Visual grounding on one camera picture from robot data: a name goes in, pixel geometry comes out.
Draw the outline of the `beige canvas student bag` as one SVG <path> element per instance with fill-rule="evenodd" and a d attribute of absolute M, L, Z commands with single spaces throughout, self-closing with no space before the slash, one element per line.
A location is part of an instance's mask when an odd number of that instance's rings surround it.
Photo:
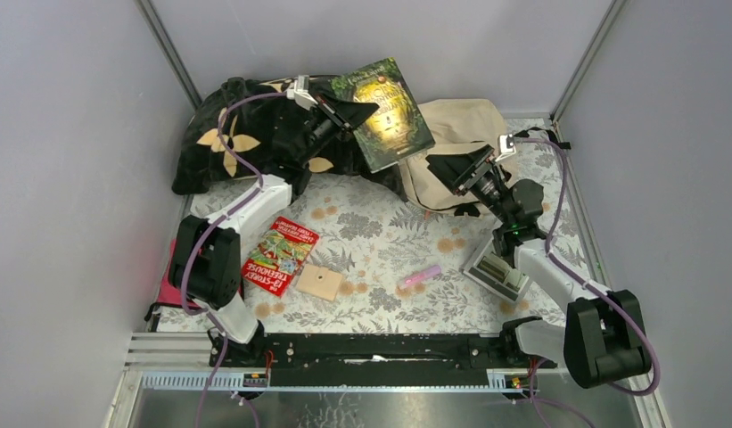
<path fill-rule="evenodd" d="M 486 146 L 498 148 L 502 135 L 546 138 L 554 142 L 553 130 L 543 127 L 540 119 L 504 119 L 497 107 L 484 99 L 439 99 L 419 105 L 435 145 L 399 164 L 399 173 L 407 200 L 422 210 L 450 216 L 488 216 L 471 193 L 452 194 L 428 170 L 432 154 L 465 154 Z"/>

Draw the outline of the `green forest cover book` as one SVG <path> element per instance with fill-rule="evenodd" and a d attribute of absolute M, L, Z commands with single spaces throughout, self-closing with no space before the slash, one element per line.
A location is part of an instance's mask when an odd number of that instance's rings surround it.
<path fill-rule="evenodd" d="M 340 100 L 378 106 L 354 130 L 371 172 L 387 169 L 435 145 L 394 58 L 384 58 L 333 78 L 331 87 Z"/>

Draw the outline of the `grey photo cover book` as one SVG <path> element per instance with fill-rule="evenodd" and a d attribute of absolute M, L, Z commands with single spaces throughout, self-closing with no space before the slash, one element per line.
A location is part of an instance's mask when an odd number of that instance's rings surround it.
<path fill-rule="evenodd" d="M 461 272 L 476 284 L 499 298 L 517 305 L 526 295 L 533 281 L 520 270 L 511 267 L 495 253 L 491 235 L 479 244 Z"/>

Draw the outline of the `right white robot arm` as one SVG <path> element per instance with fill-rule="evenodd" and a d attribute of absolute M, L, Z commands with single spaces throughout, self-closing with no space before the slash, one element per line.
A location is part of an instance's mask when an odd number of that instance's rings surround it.
<path fill-rule="evenodd" d="M 504 324 L 498 345 L 502 361 L 520 367 L 532 357 L 548 359 L 565 366 L 584 389 L 618 387 L 624 379 L 651 374 L 641 394 L 653 392 L 661 369 L 637 296 L 580 276 L 558 258 L 553 231 L 539 226 L 543 185 L 527 178 L 509 185 L 489 146 L 464 154 L 433 154 L 426 160 L 451 193 L 472 193 L 500 222 L 465 264 L 464 274 L 511 302 L 536 284 L 565 315 L 563 326 L 539 317 Z"/>

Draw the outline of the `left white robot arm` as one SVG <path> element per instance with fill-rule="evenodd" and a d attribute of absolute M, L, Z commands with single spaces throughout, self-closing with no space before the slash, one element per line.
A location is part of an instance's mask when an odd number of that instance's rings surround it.
<path fill-rule="evenodd" d="M 242 236 L 254 231 L 304 192 L 312 160 L 301 165 L 275 165 L 274 173 L 250 170 L 256 181 L 233 205 L 209 218 L 183 218 L 174 241 L 167 279 L 179 290 L 186 314 L 206 314 L 242 366 L 254 366 L 264 354 L 256 335 L 260 322 L 247 309 L 241 272 Z"/>

